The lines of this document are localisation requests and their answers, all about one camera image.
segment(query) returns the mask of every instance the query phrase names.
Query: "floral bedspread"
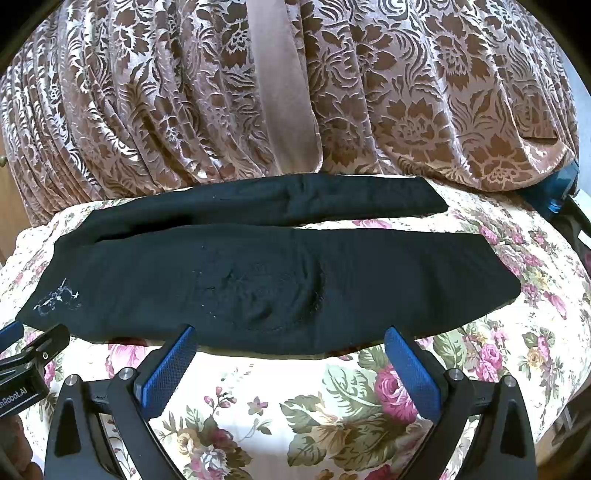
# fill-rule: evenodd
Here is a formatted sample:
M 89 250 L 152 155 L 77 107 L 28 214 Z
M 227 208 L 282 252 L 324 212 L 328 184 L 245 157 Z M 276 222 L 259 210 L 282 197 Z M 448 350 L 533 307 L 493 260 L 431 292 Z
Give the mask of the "floral bedspread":
M 304 228 L 394 228 L 480 233 L 519 277 L 521 295 L 452 332 L 418 340 L 446 367 L 497 381 L 519 381 L 538 440 L 591 369 L 590 284 L 567 242 L 517 196 L 479 195 L 435 184 L 449 210 L 426 218 L 325 222 Z M 33 292 L 60 235 L 94 209 L 128 200 L 68 208 L 47 226 L 18 238 L 0 271 L 0 326 Z M 19 351 L 25 339 L 4 356 Z M 72 339 L 46 370 L 50 396 L 22 414 L 43 455 L 53 407 L 69 374 L 113 377 L 138 365 L 149 346 L 92 345 Z M 468 421 L 442 478 L 457 474 L 478 421 Z M 139 475 L 112 420 L 104 424 L 123 469 Z M 162 418 L 151 422 L 179 470 L 199 480 L 392 480 L 431 427 L 414 408 L 383 345 L 321 360 L 260 359 L 199 352 Z

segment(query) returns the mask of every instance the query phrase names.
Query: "beige curtain panel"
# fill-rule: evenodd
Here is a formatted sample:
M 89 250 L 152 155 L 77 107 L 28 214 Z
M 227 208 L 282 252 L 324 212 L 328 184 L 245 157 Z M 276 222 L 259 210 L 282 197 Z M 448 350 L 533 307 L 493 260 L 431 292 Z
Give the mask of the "beige curtain panel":
M 560 50 L 515 0 L 66 0 L 0 115 L 33 225 L 321 169 L 513 190 L 578 155 Z

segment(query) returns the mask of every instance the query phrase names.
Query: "black pants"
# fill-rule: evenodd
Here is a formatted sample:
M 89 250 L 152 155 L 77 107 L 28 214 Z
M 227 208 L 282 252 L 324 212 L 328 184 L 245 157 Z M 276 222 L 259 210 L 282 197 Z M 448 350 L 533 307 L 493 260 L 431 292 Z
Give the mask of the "black pants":
M 202 345 L 278 355 L 375 342 L 391 325 L 434 335 L 519 295 L 483 237 L 287 226 L 446 208 L 423 179 L 315 174 L 146 197 L 60 238 L 17 319 L 94 342 L 189 323 Z

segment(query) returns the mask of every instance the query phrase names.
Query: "floral fabric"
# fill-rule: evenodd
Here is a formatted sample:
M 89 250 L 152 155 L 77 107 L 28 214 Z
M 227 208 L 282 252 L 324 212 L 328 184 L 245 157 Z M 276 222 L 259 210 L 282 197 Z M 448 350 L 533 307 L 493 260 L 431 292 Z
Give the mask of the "floral fabric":
M 538 440 L 591 371 L 591 287 L 566 241 L 517 196 L 466 193 L 433 183 L 449 210 L 426 218 L 325 222 L 304 228 L 394 228 L 484 235 L 522 284 L 510 305 L 451 332 L 418 340 L 446 367 L 497 381 L 510 372 L 523 392 Z M 61 235 L 94 209 L 93 202 L 59 213 L 18 238 L 0 271 L 0 326 L 35 289 Z M 392 292 L 392 311 L 395 312 Z M 19 351 L 38 332 L 4 355 Z M 91 345 L 73 338 L 46 371 L 50 396 L 22 414 L 39 454 L 65 376 L 112 377 L 137 366 L 155 348 Z M 127 475 L 139 475 L 109 417 L 104 424 Z M 453 479 L 475 433 L 470 419 L 442 478 Z M 422 419 L 384 346 L 326 359 L 261 359 L 199 352 L 161 418 L 151 421 L 186 478 L 199 480 L 392 480 L 431 423 Z
M 514 190 L 578 156 L 560 50 L 517 0 L 259 3 L 65 0 L 0 79 L 31 224 L 93 200 L 321 166 Z M 266 31 L 257 15 L 270 8 L 278 41 L 257 44 L 251 24 Z M 280 81 L 269 101 L 261 59 L 279 44 L 271 71 L 304 82 L 296 93 Z M 286 166 L 290 135 L 309 154 Z

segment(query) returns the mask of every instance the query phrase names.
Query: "white stain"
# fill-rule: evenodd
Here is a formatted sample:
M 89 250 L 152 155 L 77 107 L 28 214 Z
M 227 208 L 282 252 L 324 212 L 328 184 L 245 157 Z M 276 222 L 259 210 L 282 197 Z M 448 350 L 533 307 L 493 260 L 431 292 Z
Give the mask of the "white stain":
M 37 305 L 33 307 L 33 311 L 36 310 L 41 317 L 44 317 L 48 315 L 49 312 L 52 312 L 56 309 L 58 302 L 60 304 L 65 305 L 70 310 L 76 310 L 80 308 L 80 306 L 82 305 L 81 303 L 76 301 L 79 294 L 80 292 L 74 293 L 72 291 L 72 289 L 68 285 L 67 278 L 64 278 L 64 280 L 61 282 L 60 287 L 56 291 L 51 292 L 42 301 L 37 303 Z

